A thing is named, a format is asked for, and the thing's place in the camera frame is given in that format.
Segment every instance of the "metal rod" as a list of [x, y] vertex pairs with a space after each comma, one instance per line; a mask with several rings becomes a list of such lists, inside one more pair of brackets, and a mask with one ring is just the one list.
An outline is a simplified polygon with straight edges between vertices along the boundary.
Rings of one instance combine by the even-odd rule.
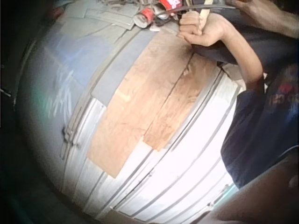
[[183, 6], [183, 7], [180, 7], [180, 8], [175, 8], [175, 9], [172, 9], [172, 10], [169, 10], [169, 11], [159, 13], [159, 14], [155, 15], [155, 17], [160, 16], [160, 15], [164, 15], [164, 14], [171, 14], [171, 13], [175, 13], [175, 12], [179, 12], [179, 11], [184, 11], [184, 10], [188, 10], [188, 9], [195, 9], [195, 8], [230, 8], [230, 9], [235, 9], [235, 7], [232, 7], [232, 6], [218, 5], [218, 4]]

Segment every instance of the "wooden plank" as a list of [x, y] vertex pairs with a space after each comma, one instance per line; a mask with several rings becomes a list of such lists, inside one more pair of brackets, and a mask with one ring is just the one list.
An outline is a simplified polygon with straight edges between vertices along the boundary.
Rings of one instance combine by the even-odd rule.
[[88, 158], [116, 177], [162, 108], [191, 57], [191, 46], [162, 30], [148, 44], [113, 95]]
[[217, 67], [197, 54], [193, 55], [167, 101], [147, 130], [143, 141], [160, 151], [187, 118], [193, 104]]

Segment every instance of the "wooden stick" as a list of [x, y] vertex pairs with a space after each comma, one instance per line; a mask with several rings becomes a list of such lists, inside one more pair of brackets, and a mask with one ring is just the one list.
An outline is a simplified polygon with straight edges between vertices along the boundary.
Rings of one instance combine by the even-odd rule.
[[[205, 0], [204, 5], [211, 5], [211, 4], [213, 4], [213, 0]], [[204, 19], [204, 24], [202, 24], [202, 27], [205, 27], [206, 19], [207, 19], [207, 16], [209, 15], [209, 13], [210, 13], [210, 9], [202, 9], [201, 10], [200, 16]]]

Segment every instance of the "printed shirt graphic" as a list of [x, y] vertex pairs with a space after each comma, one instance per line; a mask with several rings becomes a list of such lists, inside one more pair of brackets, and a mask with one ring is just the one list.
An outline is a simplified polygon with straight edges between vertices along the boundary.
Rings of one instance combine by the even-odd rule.
[[265, 94], [244, 91], [237, 97], [221, 155], [237, 187], [270, 168], [298, 145], [298, 65], [280, 72]]

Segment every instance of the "corrugated metal sheet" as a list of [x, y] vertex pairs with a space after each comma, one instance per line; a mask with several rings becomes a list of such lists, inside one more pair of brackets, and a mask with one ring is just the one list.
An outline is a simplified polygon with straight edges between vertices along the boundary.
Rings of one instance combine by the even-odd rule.
[[[168, 146], [157, 152], [139, 142], [116, 179], [84, 156], [89, 145], [82, 151], [72, 149], [67, 164], [73, 168], [67, 165], [66, 170], [79, 175], [72, 178], [77, 182], [68, 196], [96, 219], [113, 208], [145, 223], [190, 223], [232, 183], [220, 148], [241, 91], [222, 72], [215, 73]], [[89, 108], [92, 104], [101, 103], [94, 99]]]

